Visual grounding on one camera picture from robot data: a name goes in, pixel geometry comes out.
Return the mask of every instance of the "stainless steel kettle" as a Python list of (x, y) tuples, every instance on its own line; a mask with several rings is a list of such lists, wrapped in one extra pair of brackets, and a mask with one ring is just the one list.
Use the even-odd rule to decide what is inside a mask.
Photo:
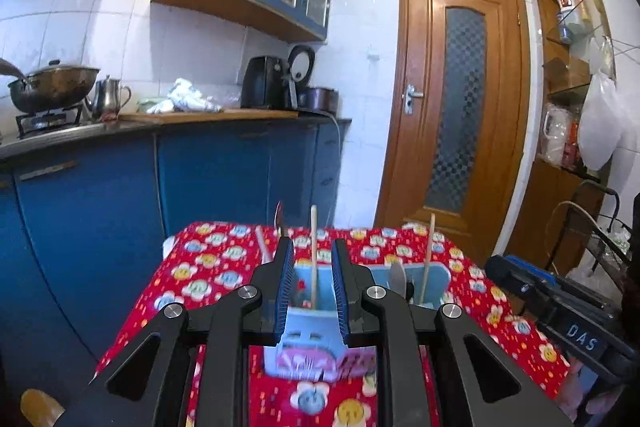
[[(120, 91), (123, 89), (129, 91), (129, 96), (127, 100), (120, 103)], [(116, 120), (120, 110), (129, 100), (131, 100), (131, 89), (127, 86), (121, 86), (118, 79), (109, 78), (109, 75), (103, 80), (96, 81), (93, 102), (89, 102), (84, 97), (84, 103), (91, 112), (92, 120), (99, 121)]]

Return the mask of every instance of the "gas stove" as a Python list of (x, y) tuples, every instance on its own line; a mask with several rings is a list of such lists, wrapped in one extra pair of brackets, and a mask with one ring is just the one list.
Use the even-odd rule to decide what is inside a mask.
[(15, 117), (20, 139), (45, 134), (53, 130), (81, 125), (84, 107), (81, 103), (64, 109), (36, 114), (21, 114)]

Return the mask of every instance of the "metal screw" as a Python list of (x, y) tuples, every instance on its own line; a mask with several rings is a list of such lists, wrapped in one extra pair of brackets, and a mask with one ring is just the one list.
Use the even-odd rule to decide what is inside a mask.
[(456, 319), (462, 315), (462, 308), (457, 304), (447, 303), (442, 307), (442, 313), (450, 319)]
[(258, 290), (255, 286), (251, 286), (250, 284), (248, 284), (238, 289), (238, 295), (241, 299), (252, 299), (256, 295), (258, 295)]
[(176, 303), (169, 304), (164, 309), (164, 316), (169, 319), (174, 319), (175, 317), (179, 317), (181, 313), (182, 313), (182, 306)]
[(367, 295), (372, 299), (382, 299), (386, 295), (386, 290), (382, 286), (369, 286)]

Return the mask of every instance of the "door frame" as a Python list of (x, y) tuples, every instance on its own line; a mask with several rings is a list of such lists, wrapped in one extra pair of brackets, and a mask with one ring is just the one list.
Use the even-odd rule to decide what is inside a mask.
[[(524, 155), (524, 141), (527, 128), (527, 115), (529, 112), (529, 86), (530, 86), (530, 47), (529, 47), (529, 20), (527, 18), (527, 5), (525, 0), (516, 0), (518, 5), (518, 15), (520, 22), (520, 103), (518, 106), (518, 120), (515, 129), (516, 139), (513, 150), (511, 150), (511, 165), (509, 176), (506, 182), (508, 190), (505, 191), (500, 202), (500, 213), (502, 223), (513, 198), (513, 191), (520, 170), (520, 164)], [(398, 135), (400, 133), (400, 120), (404, 108), (406, 52), (409, 27), (408, 0), (400, 0), (399, 23), (398, 23), (398, 51), (396, 55), (396, 78), (394, 81), (394, 96), (391, 107), (391, 120), (389, 134), (386, 144), (385, 166), (380, 185), (380, 195), (378, 196), (378, 206), (374, 220), (376, 227), (382, 227), (384, 210), (388, 204), (391, 192), (391, 179), (398, 153)]]

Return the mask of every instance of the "table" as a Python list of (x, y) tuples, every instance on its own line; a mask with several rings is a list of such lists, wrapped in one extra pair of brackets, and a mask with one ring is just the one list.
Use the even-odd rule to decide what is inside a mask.
[[(263, 227), (265, 243), (273, 254), (276, 231)], [(334, 239), (346, 241), (351, 260), (365, 265), (421, 263), (429, 230), (408, 223), (402, 229), (318, 230), (318, 262), (331, 263)], [(310, 264), (311, 240), (307, 229), (289, 229), (297, 264)], [(506, 295), (440, 232), (433, 237), (433, 262), (451, 273), (444, 299), (455, 302), (553, 399), (568, 370), (560, 352), (523, 317), (513, 314)], [(116, 341), (102, 357), (97, 371), (137, 334), (158, 310), (170, 302), (187, 309), (215, 304), (224, 294), (250, 281), (261, 254), (255, 228), (233, 223), (193, 223), (174, 236), (170, 254), (156, 270), (129, 314)], [(187, 427), (193, 427), (204, 359), (200, 347), (190, 395)], [(337, 383), (287, 381), (269, 377), (262, 369), (262, 348), (252, 346), (250, 356), (250, 425), (254, 427), (375, 427), (376, 382), (373, 375)], [(431, 419), (440, 424), (431, 368), (422, 367), (432, 404)]]

